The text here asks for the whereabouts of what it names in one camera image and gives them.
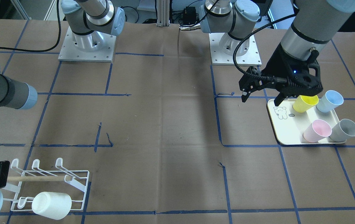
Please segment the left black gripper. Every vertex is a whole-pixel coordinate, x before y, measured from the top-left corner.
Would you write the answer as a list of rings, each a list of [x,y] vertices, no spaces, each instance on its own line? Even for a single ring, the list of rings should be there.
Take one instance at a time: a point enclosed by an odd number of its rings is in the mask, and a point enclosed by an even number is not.
[[[242,102],[245,103],[252,92],[263,88],[279,91],[274,99],[276,107],[286,97],[314,96],[323,91],[320,66],[316,60],[319,51],[312,47],[307,52],[310,53],[307,59],[298,60],[286,53],[279,44],[262,71],[248,69],[240,79]]]

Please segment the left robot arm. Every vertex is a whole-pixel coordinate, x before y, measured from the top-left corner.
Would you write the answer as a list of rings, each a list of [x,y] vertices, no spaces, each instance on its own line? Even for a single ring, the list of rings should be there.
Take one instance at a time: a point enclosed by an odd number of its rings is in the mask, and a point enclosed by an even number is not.
[[[325,45],[355,12],[355,0],[293,0],[294,14],[254,29],[260,9],[251,0],[206,0],[199,7],[199,23],[204,33],[224,33],[232,44],[227,54],[243,74],[239,80],[242,102],[264,88],[279,92],[274,104],[298,96],[315,96],[323,90],[317,58]],[[243,70],[237,61],[242,45],[257,32],[294,18],[266,67]]]

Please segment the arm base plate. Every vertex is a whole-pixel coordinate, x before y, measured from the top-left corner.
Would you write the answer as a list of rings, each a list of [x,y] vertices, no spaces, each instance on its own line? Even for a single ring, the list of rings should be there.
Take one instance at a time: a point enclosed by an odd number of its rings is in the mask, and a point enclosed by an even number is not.
[[[77,35],[69,27],[59,53],[59,61],[107,62],[114,57],[117,37],[94,31],[89,35]]]
[[[233,51],[239,41],[231,39],[227,33],[213,33],[209,34],[209,44],[213,65],[234,65]],[[262,65],[254,36],[251,36],[241,45],[236,54],[236,62],[239,66]]]

